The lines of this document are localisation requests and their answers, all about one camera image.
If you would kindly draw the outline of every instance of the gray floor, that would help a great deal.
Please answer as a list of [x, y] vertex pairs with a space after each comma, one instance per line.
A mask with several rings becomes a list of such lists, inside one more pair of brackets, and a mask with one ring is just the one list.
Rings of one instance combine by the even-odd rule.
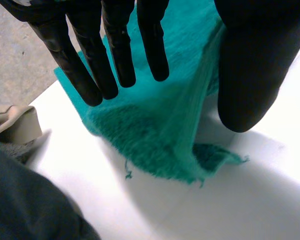
[[[71, 28], [69, 35], [79, 50]], [[16, 20], [0, 5], [0, 105], [31, 103], [57, 80], [53, 73], [56, 67], [28, 24]]]

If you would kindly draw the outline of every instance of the white surface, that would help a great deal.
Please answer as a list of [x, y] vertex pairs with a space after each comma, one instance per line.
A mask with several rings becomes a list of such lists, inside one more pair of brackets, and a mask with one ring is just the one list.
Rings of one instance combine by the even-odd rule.
[[103, 240], [300, 240], [300, 54], [279, 97], [251, 131], [218, 119], [215, 97], [197, 142], [249, 155], [224, 166], [203, 188], [156, 179], [133, 168], [81, 123], [56, 82], [33, 103], [47, 141], [29, 165], [73, 199]]

